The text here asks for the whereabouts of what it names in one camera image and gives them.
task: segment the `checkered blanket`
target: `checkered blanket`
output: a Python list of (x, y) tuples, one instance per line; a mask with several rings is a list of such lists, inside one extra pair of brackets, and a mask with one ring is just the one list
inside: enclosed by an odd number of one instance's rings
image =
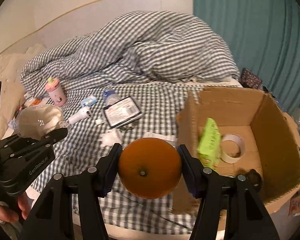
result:
[[(67, 94), (62, 107), (67, 119), (89, 95), (99, 101), (93, 116), (76, 123), (63, 142), (56, 143), (56, 159), (33, 182), (41, 192), (57, 172), (79, 174), (109, 153), (101, 148), (100, 135), (109, 127), (96, 125), (102, 117), (102, 93), (113, 88), (122, 98), (133, 96), (144, 113), (131, 130), (123, 130), (123, 147), (145, 132), (177, 135), (176, 114), (183, 108), (187, 91), (202, 85), (182, 83), (237, 77), (239, 71), (225, 42), (202, 20), (172, 12), (133, 12), (110, 22), (99, 31), (75, 37), (30, 60), (21, 74), (27, 92), (45, 96), (49, 76), (58, 77)], [(165, 82), (148, 83), (154, 80)], [(78, 197), (73, 196), (79, 214)], [(146, 200), (129, 193), (119, 177), (106, 198), (100, 198), (104, 222), (156, 234), (189, 234), (195, 217), (173, 215), (172, 195)]]

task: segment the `finger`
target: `finger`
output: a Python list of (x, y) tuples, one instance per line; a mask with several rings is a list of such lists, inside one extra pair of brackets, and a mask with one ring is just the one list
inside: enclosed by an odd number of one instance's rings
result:
[(22, 211), (24, 211), (24, 214), (29, 214), (30, 205), (28, 202), (28, 196), (25, 192), (18, 197), (18, 206)]
[(8, 223), (17, 222), (19, 220), (19, 216), (10, 208), (0, 205), (0, 220)]
[(22, 214), (23, 219), (26, 220), (29, 215), (29, 211), (22, 211), (21, 214)]

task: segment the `pink bottle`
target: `pink bottle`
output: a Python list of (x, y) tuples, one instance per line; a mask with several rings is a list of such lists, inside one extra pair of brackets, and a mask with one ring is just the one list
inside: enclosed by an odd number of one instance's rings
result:
[(44, 87), (49, 93), (50, 98), (56, 106), (63, 106), (66, 102), (66, 96), (63, 93), (60, 82), (57, 78), (48, 78), (48, 83)]

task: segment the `orange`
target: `orange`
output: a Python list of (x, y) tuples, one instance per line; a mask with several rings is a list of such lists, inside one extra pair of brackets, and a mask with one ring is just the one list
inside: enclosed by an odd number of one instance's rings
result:
[(147, 199), (163, 197), (178, 184), (181, 158), (164, 140), (141, 138), (121, 153), (118, 173), (122, 184), (134, 195)]

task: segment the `masking tape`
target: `masking tape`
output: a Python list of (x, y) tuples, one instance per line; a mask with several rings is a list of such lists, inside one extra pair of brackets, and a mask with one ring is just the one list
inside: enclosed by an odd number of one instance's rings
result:
[(223, 142), (223, 141), (233, 141), (233, 142), (235, 142), (239, 146), (239, 148), (240, 148), (240, 156), (235, 157), (235, 158), (234, 157), (230, 157), (228, 154), (226, 154), (221, 149), (221, 160), (223, 160), (226, 163), (235, 163), (238, 160), (240, 160), (240, 158), (244, 154), (244, 141), (243, 141), (243, 139), (239, 135), (228, 133), (228, 134), (225, 134), (222, 137), (221, 142)]

